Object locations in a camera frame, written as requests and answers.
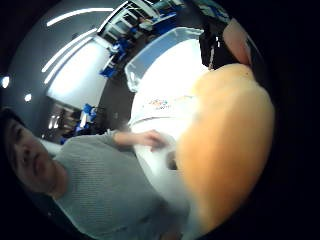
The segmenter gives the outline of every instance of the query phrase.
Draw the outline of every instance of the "plastic container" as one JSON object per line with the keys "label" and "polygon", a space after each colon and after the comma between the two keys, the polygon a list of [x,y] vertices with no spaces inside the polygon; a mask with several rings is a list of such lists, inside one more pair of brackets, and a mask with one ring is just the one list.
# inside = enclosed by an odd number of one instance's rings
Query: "plastic container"
{"label": "plastic container", "polygon": [[200,29],[177,27],[149,43],[125,66],[124,70],[129,90],[131,92],[138,91],[140,79],[143,78],[152,63],[165,51],[180,42],[189,39],[198,40],[202,32],[203,30]]}

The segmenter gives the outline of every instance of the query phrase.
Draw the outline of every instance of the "man's hand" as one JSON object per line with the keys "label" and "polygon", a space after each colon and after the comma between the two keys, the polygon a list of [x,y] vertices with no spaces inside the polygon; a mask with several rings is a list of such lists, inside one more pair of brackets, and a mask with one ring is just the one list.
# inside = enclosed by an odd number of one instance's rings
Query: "man's hand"
{"label": "man's hand", "polygon": [[167,141],[155,130],[136,133],[135,144],[151,146],[151,152],[157,148],[162,148],[168,145]]}

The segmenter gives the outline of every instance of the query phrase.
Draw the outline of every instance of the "blurry object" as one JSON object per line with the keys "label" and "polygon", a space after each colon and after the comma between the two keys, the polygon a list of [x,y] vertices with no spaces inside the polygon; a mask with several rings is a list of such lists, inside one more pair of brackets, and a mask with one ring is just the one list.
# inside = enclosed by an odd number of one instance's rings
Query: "blurry object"
{"label": "blurry object", "polygon": [[274,108],[242,64],[204,74],[193,91],[198,117],[178,141],[176,159],[205,234],[228,219],[258,181],[271,148]]}
{"label": "blurry object", "polygon": [[222,32],[214,34],[210,28],[205,28],[199,37],[202,64],[209,70],[218,69],[226,64],[239,63],[226,46]]}

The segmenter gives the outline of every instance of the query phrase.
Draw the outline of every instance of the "sweater sleeve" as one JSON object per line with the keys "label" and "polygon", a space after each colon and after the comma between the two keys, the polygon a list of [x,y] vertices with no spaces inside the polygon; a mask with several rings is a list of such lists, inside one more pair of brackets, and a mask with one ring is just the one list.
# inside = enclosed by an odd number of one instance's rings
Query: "sweater sleeve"
{"label": "sweater sleeve", "polygon": [[115,141],[114,141],[114,135],[119,132],[119,130],[110,130],[107,129],[107,131],[104,134],[97,134],[97,135],[86,135],[85,137],[90,137],[90,138],[95,138],[96,140],[109,145],[110,147],[116,148],[120,151],[129,151],[132,152],[133,148],[132,146],[122,146],[122,145],[118,145]]}

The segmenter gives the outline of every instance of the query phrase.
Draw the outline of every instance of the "blue chair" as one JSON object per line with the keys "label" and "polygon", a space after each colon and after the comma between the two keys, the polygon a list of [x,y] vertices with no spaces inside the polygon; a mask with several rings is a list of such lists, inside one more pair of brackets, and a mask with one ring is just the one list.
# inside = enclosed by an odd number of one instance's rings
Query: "blue chair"
{"label": "blue chair", "polygon": [[82,111],[89,116],[90,121],[93,121],[97,116],[95,107],[89,105],[88,103],[84,104]]}
{"label": "blue chair", "polygon": [[84,104],[82,111],[89,116],[89,119],[92,122],[97,117],[97,112],[99,109],[105,111],[105,108],[91,106],[90,104],[86,103]]}

